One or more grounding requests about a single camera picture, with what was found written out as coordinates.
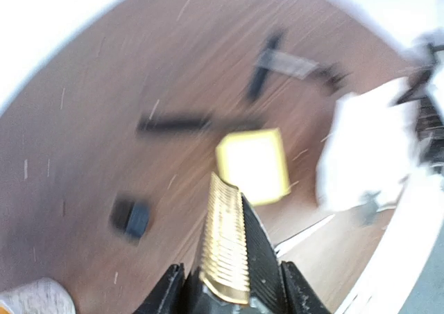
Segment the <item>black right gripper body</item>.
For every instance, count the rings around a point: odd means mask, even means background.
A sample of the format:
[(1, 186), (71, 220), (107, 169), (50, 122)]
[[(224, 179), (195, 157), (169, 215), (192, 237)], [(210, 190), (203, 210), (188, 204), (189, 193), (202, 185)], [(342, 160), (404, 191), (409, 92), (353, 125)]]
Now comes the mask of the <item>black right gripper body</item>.
[(407, 89), (392, 106), (417, 102), (415, 133), (420, 143), (419, 162), (431, 168), (443, 167), (443, 34), (421, 35), (409, 49), (412, 68), (407, 69)]

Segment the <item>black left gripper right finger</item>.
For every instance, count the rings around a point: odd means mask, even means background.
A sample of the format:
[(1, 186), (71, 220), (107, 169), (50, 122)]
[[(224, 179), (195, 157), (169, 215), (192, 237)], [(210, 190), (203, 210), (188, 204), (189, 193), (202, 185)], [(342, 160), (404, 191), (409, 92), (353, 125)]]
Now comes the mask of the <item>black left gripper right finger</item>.
[(281, 262), (288, 313), (330, 314), (308, 281), (291, 261)]

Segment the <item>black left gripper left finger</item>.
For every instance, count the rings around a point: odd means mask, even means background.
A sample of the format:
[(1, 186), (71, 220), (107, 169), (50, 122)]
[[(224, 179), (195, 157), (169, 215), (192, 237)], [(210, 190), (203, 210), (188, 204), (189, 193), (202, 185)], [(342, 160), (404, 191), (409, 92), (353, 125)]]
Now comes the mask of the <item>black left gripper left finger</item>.
[(172, 264), (161, 276), (134, 314), (178, 313), (180, 294), (184, 284), (184, 264)]

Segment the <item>black gold hair clipper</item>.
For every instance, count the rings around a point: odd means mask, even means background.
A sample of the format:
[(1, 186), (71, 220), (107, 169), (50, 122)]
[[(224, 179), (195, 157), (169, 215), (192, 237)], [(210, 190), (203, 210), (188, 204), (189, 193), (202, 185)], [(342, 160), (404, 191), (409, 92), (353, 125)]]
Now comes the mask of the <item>black gold hair clipper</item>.
[(182, 313), (287, 313), (280, 264), (241, 191), (216, 173)]

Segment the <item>white drawstring pouch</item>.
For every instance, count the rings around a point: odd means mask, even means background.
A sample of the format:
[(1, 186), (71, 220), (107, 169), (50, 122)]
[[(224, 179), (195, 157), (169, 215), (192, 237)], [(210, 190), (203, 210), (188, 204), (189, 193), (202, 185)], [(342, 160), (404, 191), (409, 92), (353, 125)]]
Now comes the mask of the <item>white drawstring pouch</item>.
[(417, 102), (394, 105), (407, 90), (396, 78), (364, 94), (336, 101), (332, 127), (316, 167), (321, 209), (345, 211), (376, 194), (379, 205), (395, 202), (416, 160)]

